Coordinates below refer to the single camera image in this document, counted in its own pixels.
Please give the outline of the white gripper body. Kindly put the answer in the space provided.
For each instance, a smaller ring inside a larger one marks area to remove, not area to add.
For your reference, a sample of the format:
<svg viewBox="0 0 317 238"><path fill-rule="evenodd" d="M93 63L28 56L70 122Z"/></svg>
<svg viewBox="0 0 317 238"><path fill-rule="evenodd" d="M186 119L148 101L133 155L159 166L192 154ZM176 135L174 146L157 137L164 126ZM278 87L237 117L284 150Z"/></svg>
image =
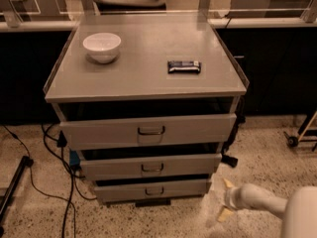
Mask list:
<svg viewBox="0 0 317 238"><path fill-rule="evenodd" d="M242 200L242 192L239 187L230 187L225 192L225 205L232 210L241 210L246 207Z"/></svg>

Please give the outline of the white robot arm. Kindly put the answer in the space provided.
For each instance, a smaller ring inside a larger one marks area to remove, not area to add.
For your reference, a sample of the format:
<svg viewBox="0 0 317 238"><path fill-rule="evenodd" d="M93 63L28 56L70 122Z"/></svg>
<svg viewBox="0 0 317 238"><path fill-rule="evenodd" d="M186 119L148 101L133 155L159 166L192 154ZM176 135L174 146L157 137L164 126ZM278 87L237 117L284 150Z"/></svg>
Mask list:
<svg viewBox="0 0 317 238"><path fill-rule="evenodd" d="M282 220L280 238L317 238L316 186L301 187L286 199L252 183L234 186L224 178L224 184L224 205L218 222L239 210L266 211Z"/></svg>

